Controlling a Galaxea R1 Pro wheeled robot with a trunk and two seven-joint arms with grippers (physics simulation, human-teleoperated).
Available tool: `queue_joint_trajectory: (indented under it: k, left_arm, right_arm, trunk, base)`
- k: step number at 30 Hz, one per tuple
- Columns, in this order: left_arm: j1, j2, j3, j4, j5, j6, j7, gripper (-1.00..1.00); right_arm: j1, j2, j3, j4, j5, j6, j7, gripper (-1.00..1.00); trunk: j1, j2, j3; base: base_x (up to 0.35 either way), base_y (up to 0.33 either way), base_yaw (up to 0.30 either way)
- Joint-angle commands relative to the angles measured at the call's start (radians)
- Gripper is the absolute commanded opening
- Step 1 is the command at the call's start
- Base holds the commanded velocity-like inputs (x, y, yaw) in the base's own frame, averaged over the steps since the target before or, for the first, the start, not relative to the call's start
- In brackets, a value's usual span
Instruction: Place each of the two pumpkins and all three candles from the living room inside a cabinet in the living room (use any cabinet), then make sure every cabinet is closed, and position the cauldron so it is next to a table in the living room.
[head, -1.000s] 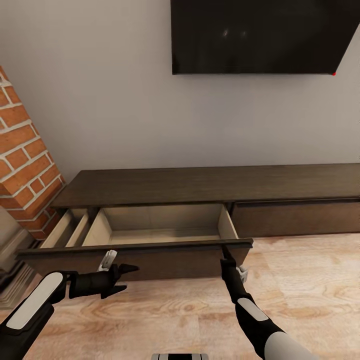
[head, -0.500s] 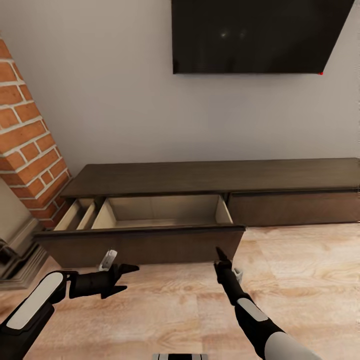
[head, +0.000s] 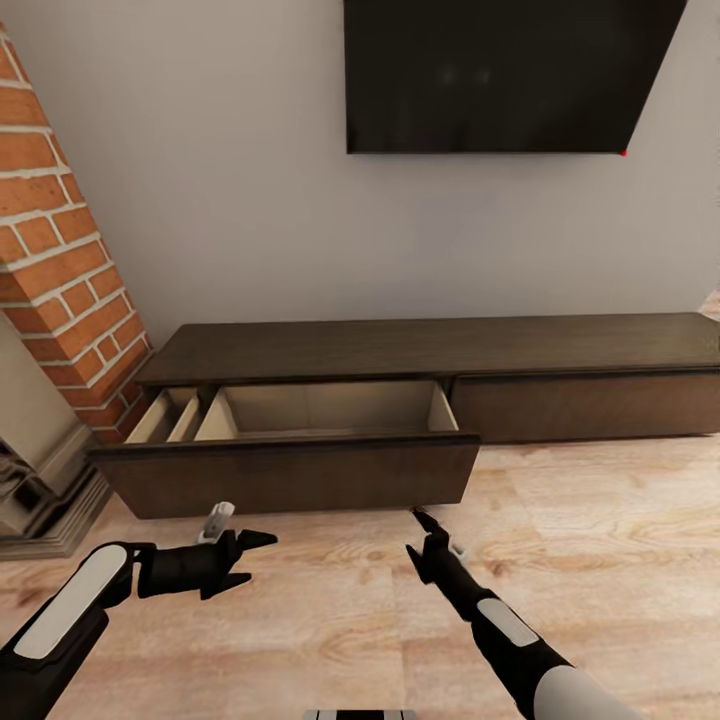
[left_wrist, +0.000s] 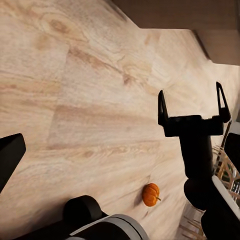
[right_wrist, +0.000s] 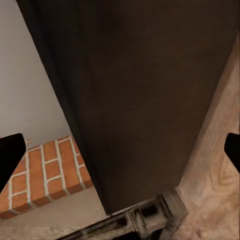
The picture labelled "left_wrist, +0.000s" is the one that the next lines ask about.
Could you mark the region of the pumpkin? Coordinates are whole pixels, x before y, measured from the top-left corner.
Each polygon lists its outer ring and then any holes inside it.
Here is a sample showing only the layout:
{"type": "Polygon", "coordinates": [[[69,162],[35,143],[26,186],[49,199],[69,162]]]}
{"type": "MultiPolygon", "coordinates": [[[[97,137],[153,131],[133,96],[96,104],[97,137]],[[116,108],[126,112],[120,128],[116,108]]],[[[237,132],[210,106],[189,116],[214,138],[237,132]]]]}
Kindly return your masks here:
{"type": "Polygon", "coordinates": [[[149,183],[143,190],[142,199],[148,207],[153,207],[158,200],[161,200],[159,194],[159,187],[155,183],[149,183]]]}

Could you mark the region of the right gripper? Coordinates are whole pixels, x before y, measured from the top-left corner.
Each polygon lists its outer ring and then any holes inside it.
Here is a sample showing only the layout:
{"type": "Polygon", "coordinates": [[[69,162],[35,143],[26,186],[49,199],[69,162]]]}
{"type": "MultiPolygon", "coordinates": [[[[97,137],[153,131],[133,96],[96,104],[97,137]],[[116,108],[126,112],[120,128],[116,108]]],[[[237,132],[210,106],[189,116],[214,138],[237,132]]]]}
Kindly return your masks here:
{"type": "Polygon", "coordinates": [[[164,127],[166,137],[179,137],[182,159],[189,164],[207,164],[213,160],[211,136],[224,134],[224,124],[231,120],[222,84],[216,81],[219,115],[208,119],[169,121],[163,90],[158,94],[158,124],[164,127]],[[221,107],[220,93],[225,107],[221,107]]]}

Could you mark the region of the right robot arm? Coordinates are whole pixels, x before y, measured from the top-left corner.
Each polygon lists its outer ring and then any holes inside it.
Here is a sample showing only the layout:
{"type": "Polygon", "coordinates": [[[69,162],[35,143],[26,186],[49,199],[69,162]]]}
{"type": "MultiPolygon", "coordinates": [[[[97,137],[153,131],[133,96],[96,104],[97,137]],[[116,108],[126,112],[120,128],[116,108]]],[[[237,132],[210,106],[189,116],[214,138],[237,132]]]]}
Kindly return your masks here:
{"type": "Polygon", "coordinates": [[[240,208],[229,189],[216,175],[211,136],[224,134],[231,120],[222,84],[216,81],[219,115],[205,119],[200,114],[168,116],[163,90],[158,94],[158,124],[166,137],[179,137],[184,172],[188,177],[183,191],[193,207],[203,211],[200,220],[207,240],[240,240],[240,208]],[[225,107],[221,107],[220,93],[225,107]]]}

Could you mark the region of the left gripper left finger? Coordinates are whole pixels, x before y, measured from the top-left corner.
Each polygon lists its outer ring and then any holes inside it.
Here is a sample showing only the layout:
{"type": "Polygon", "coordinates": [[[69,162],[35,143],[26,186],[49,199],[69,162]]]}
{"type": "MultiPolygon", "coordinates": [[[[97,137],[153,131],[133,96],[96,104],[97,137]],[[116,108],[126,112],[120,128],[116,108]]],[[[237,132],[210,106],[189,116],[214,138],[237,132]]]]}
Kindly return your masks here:
{"type": "Polygon", "coordinates": [[[0,138],[0,193],[26,153],[22,133],[0,138]]]}

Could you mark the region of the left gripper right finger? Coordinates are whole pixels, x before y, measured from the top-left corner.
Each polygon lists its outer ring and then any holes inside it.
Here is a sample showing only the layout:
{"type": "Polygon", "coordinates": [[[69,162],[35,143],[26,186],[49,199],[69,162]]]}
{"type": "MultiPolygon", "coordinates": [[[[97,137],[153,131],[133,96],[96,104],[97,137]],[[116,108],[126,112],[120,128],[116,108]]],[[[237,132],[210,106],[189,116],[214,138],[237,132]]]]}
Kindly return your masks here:
{"type": "Polygon", "coordinates": [[[233,167],[240,172],[240,134],[228,133],[224,146],[221,149],[228,155],[233,167]]]}

